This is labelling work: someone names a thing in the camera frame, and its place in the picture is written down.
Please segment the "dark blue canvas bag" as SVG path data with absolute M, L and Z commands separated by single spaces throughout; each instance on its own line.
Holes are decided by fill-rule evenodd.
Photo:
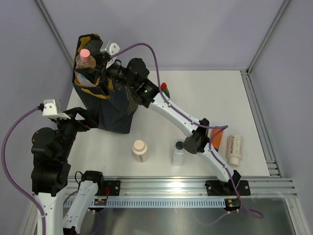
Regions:
M 75 58 L 81 49 L 88 49 L 96 60 L 96 69 L 100 69 L 103 54 L 100 48 L 103 45 L 101 37 L 97 34 L 85 34 L 78 38 Z M 131 129 L 133 115 L 138 104 L 131 96 L 131 90 L 113 78 L 113 75 L 103 70 L 100 81 L 95 87 L 84 87 L 72 75 L 72 84 L 85 108 L 92 110 L 98 118 L 98 128 L 106 131 L 128 134 Z

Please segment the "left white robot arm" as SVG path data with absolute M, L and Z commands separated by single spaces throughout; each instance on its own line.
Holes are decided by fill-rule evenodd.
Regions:
M 44 212 L 43 233 L 78 235 L 91 199 L 104 192 L 105 183 L 102 172 L 86 171 L 73 204 L 66 216 L 62 216 L 63 197 L 71 168 L 68 157 L 77 133 L 98 127 L 98 111 L 76 107 L 60 112 L 51 102 L 44 104 L 40 110 L 44 117 L 57 125 L 56 130 L 41 128 L 32 137 L 32 191 Z

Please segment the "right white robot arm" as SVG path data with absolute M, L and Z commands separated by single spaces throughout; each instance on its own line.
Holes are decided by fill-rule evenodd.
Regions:
M 136 111 L 131 106 L 144 106 L 184 133 L 184 150 L 202 156 L 211 166 L 218 178 L 217 192 L 233 194 L 238 190 L 241 175 L 213 147 L 208 136 L 209 120 L 195 118 L 177 107 L 148 78 L 150 72 L 141 58 L 133 58 L 123 67 L 108 55 L 92 57 L 84 52 L 75 58 L 72 82 L 85 107 L 98 112 L 100 129 L 128 134 Z

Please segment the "peach baby oil bottle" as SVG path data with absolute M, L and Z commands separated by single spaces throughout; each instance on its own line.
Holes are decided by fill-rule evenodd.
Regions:
M 93 56 L 91 56 L 91 53 L 88 49 L 81 49 L 79 54 L 76 56 L 75 59 L 76 66 L 75 69 L 95 69 L 96 68 L 96 60 Z M 96 85 L 80 85 L 83 87 L 95 87 Z

